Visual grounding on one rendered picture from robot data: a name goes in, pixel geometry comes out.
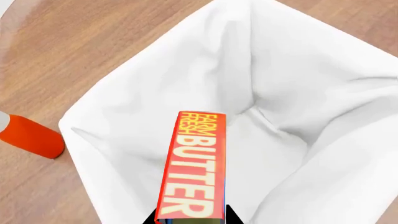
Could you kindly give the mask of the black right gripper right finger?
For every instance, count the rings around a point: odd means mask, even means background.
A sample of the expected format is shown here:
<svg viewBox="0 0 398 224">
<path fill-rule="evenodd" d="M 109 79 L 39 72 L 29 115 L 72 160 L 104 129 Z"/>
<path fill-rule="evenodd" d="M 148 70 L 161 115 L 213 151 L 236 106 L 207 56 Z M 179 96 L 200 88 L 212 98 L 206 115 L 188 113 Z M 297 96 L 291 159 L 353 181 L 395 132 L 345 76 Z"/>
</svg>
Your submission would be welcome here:
<svg viewBox="0 0 398 224">
<path fill-rule="evenodd" d="M 226 205 L 225 224 L 244 224 L 230 205 Z"/>
</svg>

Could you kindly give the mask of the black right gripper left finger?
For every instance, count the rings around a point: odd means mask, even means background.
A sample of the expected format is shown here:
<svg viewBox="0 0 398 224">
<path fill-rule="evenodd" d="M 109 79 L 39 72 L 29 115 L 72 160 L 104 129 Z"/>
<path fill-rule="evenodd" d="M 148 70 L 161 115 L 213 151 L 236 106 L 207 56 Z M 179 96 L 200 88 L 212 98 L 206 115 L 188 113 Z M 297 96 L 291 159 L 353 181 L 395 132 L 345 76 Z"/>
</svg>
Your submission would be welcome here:
<svg viewBox="0 0 398 224">
<path fill-rule="evenodd" d="M 157 224 L 155 220 L 155 213 L 156 210 L 153 210 L 153 212 L 146 218 L 146 220 L 143 222 L 143 224 Z"/>
</svg>

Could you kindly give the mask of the red butter box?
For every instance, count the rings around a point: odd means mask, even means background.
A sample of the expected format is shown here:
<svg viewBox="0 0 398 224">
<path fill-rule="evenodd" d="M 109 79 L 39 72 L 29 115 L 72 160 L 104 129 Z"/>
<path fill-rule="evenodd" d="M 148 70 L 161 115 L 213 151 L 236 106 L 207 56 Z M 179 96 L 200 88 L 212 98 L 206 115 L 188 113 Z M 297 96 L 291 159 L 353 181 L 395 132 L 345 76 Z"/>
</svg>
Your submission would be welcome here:
<svg viewBox="0 0 398 224">
<path fill-rule="evenodd" d="M 180 111 L 160 188 L 155 224 L 183 219 L 225 224 L 226 115 Z"/>
</svg>

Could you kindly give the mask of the white fabric basket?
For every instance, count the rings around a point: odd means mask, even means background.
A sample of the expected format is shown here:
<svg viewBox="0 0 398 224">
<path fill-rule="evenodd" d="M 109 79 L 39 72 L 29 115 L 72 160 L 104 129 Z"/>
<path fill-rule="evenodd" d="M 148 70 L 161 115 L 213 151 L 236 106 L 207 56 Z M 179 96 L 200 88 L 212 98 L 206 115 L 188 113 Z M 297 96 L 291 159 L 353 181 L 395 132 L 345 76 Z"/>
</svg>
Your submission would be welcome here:
<svg viewBox="0 0 398 224">
<path fill-rule="evenodd" d="M 375 224 L 398 196 L 398 58 L 273 0 L 214 0 L 60 120 L 102 224 L 155 209 L 185 110 L 226 114 L 245 224 Z"/>
</svg>

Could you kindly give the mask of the orange and white can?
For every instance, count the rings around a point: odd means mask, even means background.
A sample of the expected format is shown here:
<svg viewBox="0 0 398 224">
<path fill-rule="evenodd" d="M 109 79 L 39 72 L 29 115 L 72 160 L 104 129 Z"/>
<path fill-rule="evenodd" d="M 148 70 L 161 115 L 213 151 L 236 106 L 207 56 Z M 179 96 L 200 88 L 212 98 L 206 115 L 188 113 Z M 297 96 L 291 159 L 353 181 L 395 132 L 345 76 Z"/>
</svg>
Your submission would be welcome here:
<svg viewBox="0 0 398 224">
<path fill-rule="evenodd" d="M 65 150 L 62 135 L 35 121 L 0 111 L 0 140 L 25 151 L 54 159 Z"/>
</svg>

